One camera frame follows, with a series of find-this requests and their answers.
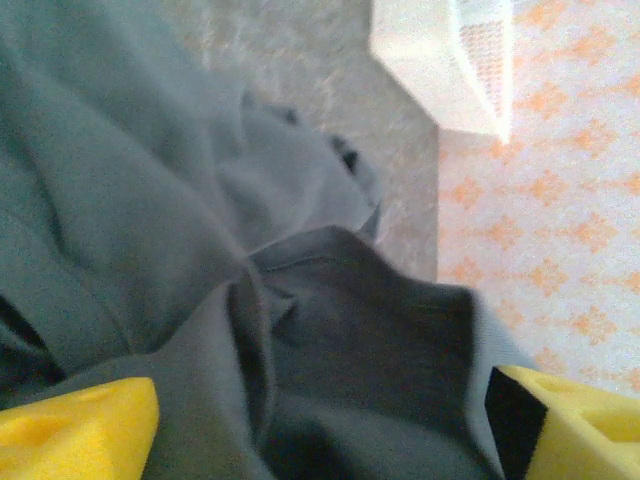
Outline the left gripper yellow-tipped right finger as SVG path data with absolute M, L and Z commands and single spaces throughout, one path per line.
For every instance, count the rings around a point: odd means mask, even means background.
M 506 480 L 640 480 L 640 399 L 500 366 L 485 408 Z

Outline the white perforated plastic basket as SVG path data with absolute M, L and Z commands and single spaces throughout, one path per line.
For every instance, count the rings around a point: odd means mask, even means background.
M 369 51 L 440 128 L 508 143 L 513 0 L 371 0 Z

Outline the grey t-shirt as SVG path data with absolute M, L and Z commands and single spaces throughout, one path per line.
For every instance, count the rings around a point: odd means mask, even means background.
M 529 360 L 379 207 L 143 0 L 0 0 L 0 409 L 142 376 L 145 480 L 504 480 L 484 398 Z

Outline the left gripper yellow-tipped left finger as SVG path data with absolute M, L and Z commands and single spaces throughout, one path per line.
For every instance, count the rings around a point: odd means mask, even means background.
M 0 480 L 141 480 L 158 423 L 145 377 L 0 411 Z

